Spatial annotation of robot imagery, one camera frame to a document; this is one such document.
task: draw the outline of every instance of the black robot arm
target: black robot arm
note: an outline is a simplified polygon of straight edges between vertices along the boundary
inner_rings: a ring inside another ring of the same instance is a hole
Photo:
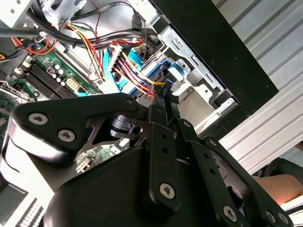
[[[19,106],[2,174],[37,173],[39,191],[53,192],[41,195],[45,206],[52,198],[45,227],[293,226],[218,141],[197,137],[168,90],[155,87],[148,108],[126,94]],[[76,176],[79,153],[120,138],[129,149]]]

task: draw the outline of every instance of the white connector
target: white connector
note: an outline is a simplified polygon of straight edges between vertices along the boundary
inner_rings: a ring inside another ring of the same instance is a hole
[[[114,64],[116,63],[120,53],[122,52],[122,47],[120,45],[117,45],[114,47],[114,52],[113,52],[113,55],[109,61],[109,64],[108,64],[108,67],[107,67],[107,70],[111,72]]]

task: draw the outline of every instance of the green circuit board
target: green circuit board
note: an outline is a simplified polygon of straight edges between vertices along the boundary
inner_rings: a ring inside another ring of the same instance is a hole
[[[55,70],[55,73],[57,73],[57,70],[54,68],[54,65],[59,64],[61,66],[61,69],[64,71],[64,74],[61,75],[64,80],[67,80],[68,78],[74,78],[77,82],[80,83],[82,88],[88,91],[89,94],[96,94],[97,91],[94,89],[94,87],[88,84],[70,67],[68,67],[64,62],[62,62],[54,53],[50,52],[45,55],[35,55],[33,59],[45,71],[47,71],[49,68],[52,68]]]

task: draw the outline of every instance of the black panel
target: black panel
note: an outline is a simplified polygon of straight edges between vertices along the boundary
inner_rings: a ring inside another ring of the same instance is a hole
[[[249,114],[278,92],[211,0],[153,1]]]

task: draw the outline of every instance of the capacitor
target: capacitor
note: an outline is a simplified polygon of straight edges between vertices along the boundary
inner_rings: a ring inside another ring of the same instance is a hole
[[[63,70],[63,69],[60,69],[60,70],[58,71],[58,73],[59,73],[60,75],[63,75],[63,74],[64,74],[64,70]]]
[[[61,68],[61,66],[59,64],[55,64],[55,69],[59,70]]]

